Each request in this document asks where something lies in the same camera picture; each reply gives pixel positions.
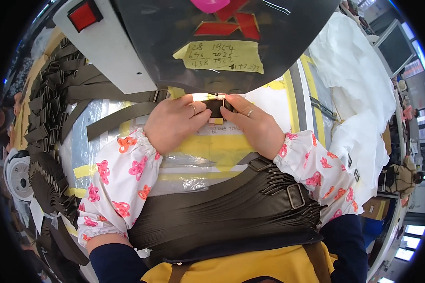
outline yellow sticky note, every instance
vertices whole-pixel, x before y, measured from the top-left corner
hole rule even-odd
[[[193,41],[173,54],[187,69],[249,71],[264,74],[258,43],[243,40]]]

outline stack of straps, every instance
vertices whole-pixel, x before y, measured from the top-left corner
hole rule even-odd
[[[292,244],[311,241],[322,207],[271,161],[259,156],[248,165],[207,191],[149,197],[128,231],[130,243],[151,249],[154,266],[218,242],[296,232],[308,239]]]

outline person's hand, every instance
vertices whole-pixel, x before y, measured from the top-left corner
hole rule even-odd
[[[160,102],[149,115],[143,131],[154,148],[164,155],[198,131],[210,116],[206,104],[193,102],[192,94],[187,94]]]
[[[249,144],[259,154],[273,160],[285,141],[285,134],[274,117],[240,95],[225,95],[225,99],[238,113],[220,107],[222,116],[241,129]]]

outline woman's left hand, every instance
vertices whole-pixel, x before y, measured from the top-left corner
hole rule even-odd
[[[211,116],[206,104],[193,101],[192,94],[165,99],[151,112],[143,128],[151,145],[165,155],[198,131]]]

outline plastic sheet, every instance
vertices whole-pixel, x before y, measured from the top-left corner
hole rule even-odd
[[[395,111],[393,86],[386,70],[356,23],[334,13],[309,47],[336,110],[345,120],[337,126],[329,150],[351,169],[358,169],[359,204],[377,194],[376,184],[389,157],[381,134]]]

